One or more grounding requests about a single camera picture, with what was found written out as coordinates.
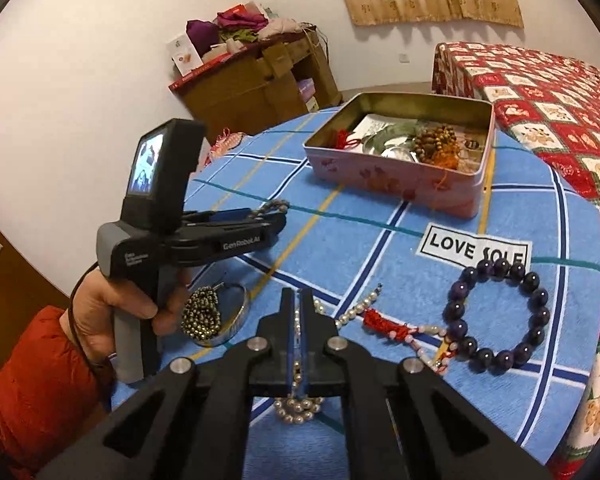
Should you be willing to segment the red sleeved left forearm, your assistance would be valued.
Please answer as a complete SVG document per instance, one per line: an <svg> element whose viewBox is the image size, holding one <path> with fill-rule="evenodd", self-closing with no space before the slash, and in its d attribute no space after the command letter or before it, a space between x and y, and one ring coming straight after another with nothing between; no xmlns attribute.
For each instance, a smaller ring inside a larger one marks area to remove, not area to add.
<svg viewBox="0 0 600 480"><path fill-rule="evenodd" d="M81 432L110 393L110 364L88 366L60 325L38 312L0 369L0 479L32 479Z"/></svg>

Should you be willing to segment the person's left hand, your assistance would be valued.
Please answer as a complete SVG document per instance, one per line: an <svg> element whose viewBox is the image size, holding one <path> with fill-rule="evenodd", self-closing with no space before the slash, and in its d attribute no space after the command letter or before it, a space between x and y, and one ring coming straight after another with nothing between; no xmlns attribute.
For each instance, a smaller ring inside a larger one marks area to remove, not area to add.
<svg viewBox="0 0 600 480"><path fill-rule="evenodd" d="M132 282L110 280L96 268L78 287L71 309L59 318L60 327L76 347L81 346L91 363L102 364L116 351L114 312L122 311L134 318L148 320L157 336L170 335L180 324L181 312L189 296L187 285L191 280L192 270L179 270L178 281L166 306L158 308Z"/></svg>

